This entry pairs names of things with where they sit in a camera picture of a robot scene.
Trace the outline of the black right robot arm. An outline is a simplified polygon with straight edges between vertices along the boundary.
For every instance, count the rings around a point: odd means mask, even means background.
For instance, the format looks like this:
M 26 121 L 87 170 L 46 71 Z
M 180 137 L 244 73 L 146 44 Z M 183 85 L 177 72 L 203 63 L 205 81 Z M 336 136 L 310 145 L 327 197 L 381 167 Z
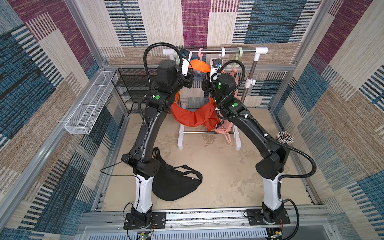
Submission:
M 203 90 L 209 91 L 216 103 L 216 113 L 219 119 L 228 120 L 238 127 L 258 149 L 263 159 L 256 164 L 258 174 L 263 178 L 264 200 L 261 216 L 266 224 L 274 224 L 284 212 L 286 200 L 281 198 L 282 179 L 305 179 L 316 173 L 315 161 L 306 153 L 290 147 L 273 138 L 252 116 L 247 107 L 235 97 L 235 92 L 244 81 L 244 77 L 235 81 L 230 74 L 223 71 L 229 64 L 238 64 L 244 70 L 245 66 L 238 60 L 223 63 L 220 58 L 212 60 L 210 78 L 203 83 Z M 303 175 L 284 175 L 284 166 L 290 151 L 305 157 L 312 165 L 309 173 Z

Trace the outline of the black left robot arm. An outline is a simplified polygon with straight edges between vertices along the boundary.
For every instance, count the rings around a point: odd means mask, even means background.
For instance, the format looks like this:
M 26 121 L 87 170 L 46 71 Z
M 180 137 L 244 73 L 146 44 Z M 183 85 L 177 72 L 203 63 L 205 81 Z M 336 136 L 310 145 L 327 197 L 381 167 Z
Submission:
M 180 61 L 178 63 L 175 60 L 161 61 L 157 78 L 151 80 L 147 55 L 157 47 L 170 48 L 179 56 Z M 142 227 L 147 227 L 152 221 L 153 179 L 161 166 L 160 161 L 153 159 L 154 143 L 164 119 L 171 111 L 177 93 L 183 87 L 192 84 L 194 74 L 189 71 L 189 60 L 176 46 L 169 43 L 149 45 L 143 54 L 143 62 L 149 81 L 149 90 L 138 104 L 143 122 L 132 149 L 122 156 L 122 162 L 132 167 L 136 179 L 136 197 L 130 217 Z

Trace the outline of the black waist bag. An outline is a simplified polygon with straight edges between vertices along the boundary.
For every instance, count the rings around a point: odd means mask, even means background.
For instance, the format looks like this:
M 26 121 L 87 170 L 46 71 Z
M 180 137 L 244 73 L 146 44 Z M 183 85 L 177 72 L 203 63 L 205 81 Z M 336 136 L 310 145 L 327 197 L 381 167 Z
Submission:
M 153 158 L 160 161 L 160 169 L 153 178 L 152 192 L 161 200 L 176 201 L 194 192 L 203 182 L 203 175 L 187 165 L 173 167 L 162 158 L 159 148 Z

